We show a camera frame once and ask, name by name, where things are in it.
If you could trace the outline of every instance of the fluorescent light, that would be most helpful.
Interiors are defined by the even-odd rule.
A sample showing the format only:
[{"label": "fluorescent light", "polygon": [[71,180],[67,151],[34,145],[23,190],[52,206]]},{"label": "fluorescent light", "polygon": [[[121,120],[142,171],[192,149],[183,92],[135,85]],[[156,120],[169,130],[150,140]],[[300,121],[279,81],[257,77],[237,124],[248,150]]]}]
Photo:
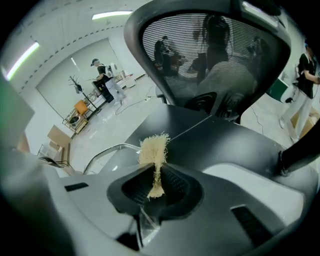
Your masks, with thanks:
[{"label": "fluorescent light", "polygon": [[6,79],[10,80],[20,65],[28,58],[30,54],[32,54],[35,49],[39,47],[39,44],[35,42],[31,47],[22,54],[22,56],[14,63],[13,67],[10,69],[9,73],[6,75]]},{"label": "fluorescent light", "polygon": [[110,17],[110,16],[118,16],[118,15],[128,15],[131,14],[131,10],[121,10],[121,11],[110,11],[110,12],[104,12],[104,13],[99,13],[93,15],[92,19],[100,19],[100,18],[105,18],[105,17]]},{"label": "fluorescent light", "polygon": [[252,4],[244,1],[242,3],[243,8],[248,12],[253,14],[256,17],[261,18],[262,20],[264,20],[265,22],[268,22],[271,26],[277,28],[278,27],[278,20],[277,18],[270,16],[268,14],[266,14],[264,11],[262,11],[261,9],[253,6]]},{"label": "fluorescent light", "polygon": [[74,58],[71,57],[71,60],[72,60],[73,64],[76,66],[77,64],[76,64]]}]

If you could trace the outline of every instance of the white pants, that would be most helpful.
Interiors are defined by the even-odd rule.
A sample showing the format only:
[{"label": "white pants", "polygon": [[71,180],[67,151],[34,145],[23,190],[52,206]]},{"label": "white pants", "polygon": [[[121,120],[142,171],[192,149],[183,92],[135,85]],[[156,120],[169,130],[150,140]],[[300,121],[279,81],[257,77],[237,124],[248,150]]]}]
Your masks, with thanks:
[{"label": "white pants", "polygon": [[308,120],[308,116],[310,114],[310,110],[312,107],[312,99],[305,95],[302,91],[299,90],[298,97],[295,102],[291,103],[291,106],[287,109],[287,111],[282,115],[282,118],[285,123],[291,122],[291,118],[299,112],[299,118],[295,125],[295,135],[298,139],[300,134],[305,127],[306,121]]},{"label": "white pants", "polygon": [[116,102],[120,101],[117,91],[122,97],[125,96],[124,90],[122,90],[122,88],[115,82],[114,78],[111,78],[108,82],[106,82],[105,86]]}]

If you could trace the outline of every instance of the orange chair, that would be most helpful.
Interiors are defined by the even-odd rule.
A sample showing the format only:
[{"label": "orange chair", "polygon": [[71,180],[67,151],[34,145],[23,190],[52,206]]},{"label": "orange chair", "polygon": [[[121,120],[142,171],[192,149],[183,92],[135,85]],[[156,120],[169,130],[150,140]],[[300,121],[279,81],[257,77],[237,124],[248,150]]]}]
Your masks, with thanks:
[{"label": "orange chair", "polygon": [[93,113],[93,111],[87,107],[87,105],[84,103],[83,100],[79,100],[79,102],[74,105],[74,108],[79,113],[79,115],[84,116],[86,119],[88,119],[88,118],[85,113],[88,110]]}]

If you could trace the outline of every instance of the green object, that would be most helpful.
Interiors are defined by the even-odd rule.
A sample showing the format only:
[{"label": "green object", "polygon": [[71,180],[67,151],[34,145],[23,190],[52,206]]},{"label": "green object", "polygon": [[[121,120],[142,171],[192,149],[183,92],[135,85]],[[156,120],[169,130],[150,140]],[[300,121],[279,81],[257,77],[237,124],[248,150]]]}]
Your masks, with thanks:
[{"label": "green object", "polygon": [[273,85],[266,91],[266,93],[274,98],[275,100],[281,102],[281,96],[284,94],[288,86],[281,81],[279,78],[273,83]]}]

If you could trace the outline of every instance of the person wearing cap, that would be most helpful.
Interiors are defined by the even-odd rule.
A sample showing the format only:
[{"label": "person wearing cap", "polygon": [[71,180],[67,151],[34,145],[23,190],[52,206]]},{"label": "person wearing cap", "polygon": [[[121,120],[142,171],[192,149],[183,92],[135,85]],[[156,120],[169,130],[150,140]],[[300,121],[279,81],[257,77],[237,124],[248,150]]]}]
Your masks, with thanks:
[{"label": "person wearing cap", "polygon": [[300,134],[305,126],[306,121],[312,107],[312,99],[314,98],[313,88],[314,84],[320,84],[320,77],[315,76],[316,67],[313,62],[314,52],[308,45],[307,40],[304,42],[305,53],[303,53],[299,59],[298,72],[298,97],[287,111],[279,119],[281,128],[284,128],[287,123],[291,121],[291,118],[299,112],[299,117],[295,125],[295,135],[291,136],[293,142],[297,142],[300,138]]},{"label": "person wearing cap", "polygon": [[115,82],[112,71],[109,71],[108,68],[106,70],[106,66],[101,64],[97,58],[92,60],[91,66],[97,67],[99,72],[99,76],[96,78],[96,81],[102,80],[105,84],[105,87],[108,89],[109,93],[113,96],[115,103],[114,105],[118,105],[121,103],[121,99],[118,96],[118,92],[122,98],[126,97],[124,90]]}]

